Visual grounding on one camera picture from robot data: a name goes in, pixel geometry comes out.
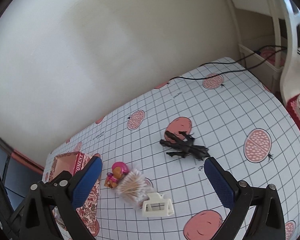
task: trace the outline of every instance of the white wall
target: white wall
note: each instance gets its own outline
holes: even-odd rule
[[[225,0],[13,0],[0,19],[0,136],[33,161],[203,62],[237,58]]]

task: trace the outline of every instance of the pink and orange toy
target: pink and orange toy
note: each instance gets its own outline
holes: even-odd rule
[[[112,173],[107,173],[105,186],[109,188],[117,187],[120,179],[129,173],[128,166],[123,162],[116,162],[112,165]]]

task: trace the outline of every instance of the metal screw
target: metal screw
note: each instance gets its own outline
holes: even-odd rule
[[[275,184],[269,184],[269,188],[273,190],[276,189]]]
[[[37,185],[37,184],[32,184],[32,185],[31,185],[31,187],[30,187],[30,189],[31,189],[31,190],[36,190],[36,189],[37,189],[37,187],[38,187],[38,185]]]
[[[246,186],[247,186],[247,183],[246,183],[244,180],[240,180],[240,181],[239,181],[239,185],[240,185],[241,187],[246,187]]]
[[[67,186],[68,185],[68,181],[64,179],[64,180],[60,181],[59,185],[61,187]]]

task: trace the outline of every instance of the grid pattern tablecloth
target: grid pattern tablecloth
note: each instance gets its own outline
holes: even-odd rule
[[[231,61],[222,58],[220,64],[205,65],[184,76],[200,78],[243,69],[239,64],[222,64]],[[55,149],[47,158],[44,177],[54,156],[72,151],[82,142],[83,153],[100,153],[103,161],[97,239],[209,240],[187,234],[185,224],[204,210],[213,210],[224,220],[229,210],[221,205],[201,168],[202,161],[192,156],[171,158],[165,154],[171,150],[159,144],[169,123],[184,116],[192,122],[195,144],[208,147],[210,155],[237,180],[244,179],[254,187],[276,185],[285,223],[288,222],[291,239],[296,239],[300,234],[300,131],[281,103],[251,73],[229,73],[223,75],[221,82],[223,86],[215,88],[211,83],[203,86],[202,81],[175,79],[141,95]],[[145,118],[137,129],[129,130],[127,117],[138,110],[145,112]],[[255,129],[269,136],[270,145],[266,148],[273,160],[248,160],[247,137]],[[172,199],[175,215],[144,218],[141,210],[130,208],[113,190],[105,188],[106,174],[117,161],[142,170],[158,192]],[[253,210],[250,208],[236,239],[242,239]],[[195,229],[195,223],[188,227]],[[70,237],[61,231],[66,239]]]

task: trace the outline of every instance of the blue gripper pad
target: blue gripper pad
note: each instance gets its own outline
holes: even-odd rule
[[[225,208],[232,210],[235,203],[235,193],[210,158],[206,159],[204,162],[204,172],[217,193],[222,205]]]
[[[73,208],[82,207],[84,202],[89,196],[94,184],[99,178],[102,171],[102,161],[97,157],[91,164],[91,159],[87,165],[89,165],[86,173],[82,176],[72,191],[72,206]]]

